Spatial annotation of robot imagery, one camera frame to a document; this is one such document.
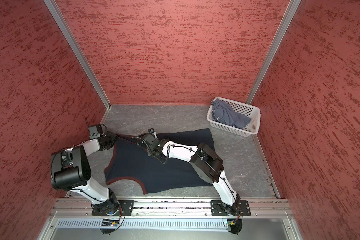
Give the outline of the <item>navy tank top red trim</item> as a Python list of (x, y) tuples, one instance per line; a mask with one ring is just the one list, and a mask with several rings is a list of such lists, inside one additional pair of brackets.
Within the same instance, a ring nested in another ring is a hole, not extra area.
[(211, 187), (203, 181), (190, 163), (169, 158), (166, 164), (148, 156), (130, 136), (119, 136), (113, 147), (113, 157), (104, 170), (109, 186), (120, 180), (138, 183), (143, 194), (159, 193), (186, 187)]

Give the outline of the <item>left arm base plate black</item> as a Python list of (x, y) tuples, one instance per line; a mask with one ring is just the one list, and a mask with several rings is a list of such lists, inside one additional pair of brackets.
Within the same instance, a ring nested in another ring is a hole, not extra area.
[(92, 216), (130, 216), (134, 203), (134, 200), (119, 200), (115, 205), (111, 203), (92, 205)]

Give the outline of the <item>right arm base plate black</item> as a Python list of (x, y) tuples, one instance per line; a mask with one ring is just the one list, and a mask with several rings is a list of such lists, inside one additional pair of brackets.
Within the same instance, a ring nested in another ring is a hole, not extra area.
[(222, 201), (219, 200), (213, 200), (210, 203), (212, 216), (251, 216), (251, 209), (248, 201), (235, 202), (232, 206), (224, 204)]

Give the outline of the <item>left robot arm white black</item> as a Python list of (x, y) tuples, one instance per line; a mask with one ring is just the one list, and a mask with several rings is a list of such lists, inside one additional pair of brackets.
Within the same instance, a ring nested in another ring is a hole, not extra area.
[(56, 190), (77, 193), (91, 202), (93, 216), (122, 214), (122, 207), (115, 194), (92, 177), (88, 156), (111, 149), (117, 135), (107, 132), (71, 148), (51, 154), (51, 185)]

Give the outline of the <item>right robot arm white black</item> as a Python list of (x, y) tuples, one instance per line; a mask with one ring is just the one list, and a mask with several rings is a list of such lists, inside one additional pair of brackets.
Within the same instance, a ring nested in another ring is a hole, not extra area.
[(212, 184), (218, 192), (225, 214), (239, 218), (241, 214), (241, 197), (230, 185), (223, 160), (205, 143), (198, 146), (187, 146), (168, 139), (158, 139), (153, 133), (143, 137), (133, 137), (148, 151), (148, 155), (166, 164), (169, 158), (189, 163), (197, 175), (205, 182)]

